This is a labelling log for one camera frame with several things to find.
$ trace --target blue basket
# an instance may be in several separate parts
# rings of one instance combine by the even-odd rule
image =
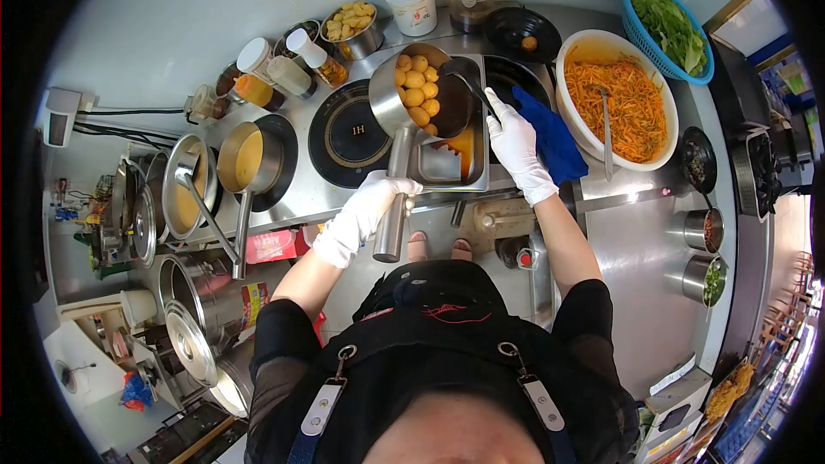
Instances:
[[[707,85],[714,76],[714,55],[710,51],[708,38],[705,36],[705,31],[702,30],[702,26],[699,25],[699,22],[696,21],[696,18],[694,18],[687,7],[682,4],[681,0],[673,1],[687,14],[687,18],[691,20],[693,28],[699,29],[705,38],[705,56],[707,56],[708,62],[705,64],[702,73],[698,76],[691,76],[682,67],[679,67],[675,61],[667,57],[662,47],[656,44],[647,29],[645,29],[645,26],[642,25],[639,16],[636,15],[636,11],[633,9],[633,5],[630,4],[630,0],[622,0],[622,2],[624,2],[624,12],[622,13],[621,20],[624,25],[624,32],[630,41],[637,46],[639,50],[644,52],[645,56],[650,58],[650,61],[662,72],[663,76],[671,79],[685,80],[696,85]]]

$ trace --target lettuce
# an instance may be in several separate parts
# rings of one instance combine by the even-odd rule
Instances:
[[[656,44],[691,76],[705,69],[705,37],[673,0],[630,0]]]

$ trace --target white bucket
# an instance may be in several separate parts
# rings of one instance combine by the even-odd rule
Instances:
[[[123,305],[126,322],[131,327],[158,314],[158,304],[155,302],[154,293],[148,288],[120,291],[120,304]]]
[[[423,36],[436,28],[436,0],[386,0],[398,30],[407,36]]]

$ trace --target green vegetable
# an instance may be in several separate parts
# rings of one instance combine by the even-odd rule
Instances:
[[[650,36],[677,65],[691,76],[705,69],[705,38],[693,28],[687,14],[673,0],[630,0]]]
[[[711,307],[719,300],[722,291],[719,290],[719,278],[722,276],[720,269],[709,269],[705,275],[705,290],[702,292],[702,302]]]

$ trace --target blue towel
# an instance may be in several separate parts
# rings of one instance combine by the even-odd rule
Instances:
[[[558,185],[586,176],[587,163],[564,120],[518,86],[513,86],[513,98],[521,103],[519,114],[535,129],[535,149],[553,182]]]

